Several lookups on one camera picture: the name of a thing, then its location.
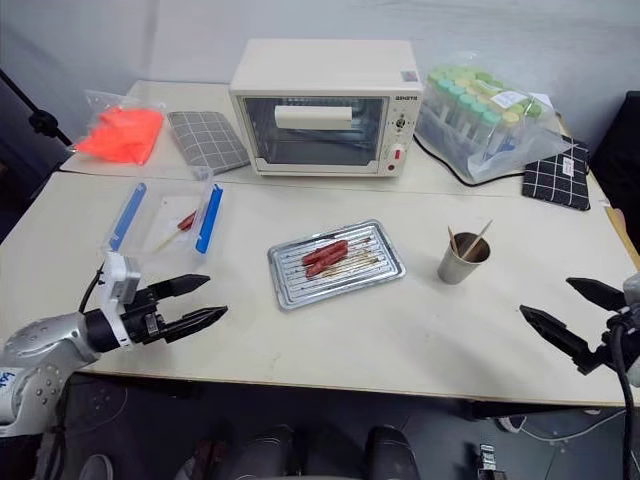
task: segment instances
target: white wall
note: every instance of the white wall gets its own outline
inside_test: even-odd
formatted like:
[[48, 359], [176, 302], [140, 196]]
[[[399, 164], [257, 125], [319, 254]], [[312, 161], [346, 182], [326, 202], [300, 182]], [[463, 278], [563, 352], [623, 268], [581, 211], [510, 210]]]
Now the white wall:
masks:
[[0, 2], [0, 64], [71, 136], [88, 116], [85, 88], [228, 82], [252, 37], [407, 38], [423, 71], [473, 50], [511, 83], [549, 93], [594, 146], [640, 88], [636, 0]]

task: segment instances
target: oven door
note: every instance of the oven door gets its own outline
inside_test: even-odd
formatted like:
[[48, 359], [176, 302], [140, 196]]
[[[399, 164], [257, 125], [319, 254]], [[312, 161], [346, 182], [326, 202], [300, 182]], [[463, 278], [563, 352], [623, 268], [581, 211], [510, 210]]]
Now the oven door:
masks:
[[242, 97], [261, 172], [376, 174], [387, 99]]

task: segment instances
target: black checkered pot holder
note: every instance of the black checkered pot holder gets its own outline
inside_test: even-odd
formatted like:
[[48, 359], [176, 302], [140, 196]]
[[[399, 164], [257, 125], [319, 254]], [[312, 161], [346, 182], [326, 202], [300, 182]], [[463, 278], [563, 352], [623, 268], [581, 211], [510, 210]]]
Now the black checkered pot holder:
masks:
[[525, 167], [522, 194], [577, 210], [589, 210], [589, 149], [583, 142], [564, 135], [562, 138], [571, 143], [569, 150]]
[[222, 173], [249, 164], [249, 155], [219, 112], [167, 114], [187, 164]]

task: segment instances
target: toaster oven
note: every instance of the toaster oven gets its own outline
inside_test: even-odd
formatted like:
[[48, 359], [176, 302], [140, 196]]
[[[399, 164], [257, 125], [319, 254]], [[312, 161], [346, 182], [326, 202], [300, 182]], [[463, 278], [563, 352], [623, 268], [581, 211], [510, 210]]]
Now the toaster oven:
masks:
[[229, 90], [261, 175], [399, 175], [422, 101], [389, 40], [250, 40]]

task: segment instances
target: oven control knob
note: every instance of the oven control knob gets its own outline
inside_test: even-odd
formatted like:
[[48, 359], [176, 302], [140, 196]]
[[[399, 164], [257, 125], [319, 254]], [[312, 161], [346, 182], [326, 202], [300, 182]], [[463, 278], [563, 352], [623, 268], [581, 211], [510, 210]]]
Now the oven control knob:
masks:
[[404, 146], [396, 143], [391, 147], [391, 162], [402, 162], [404, 160]]

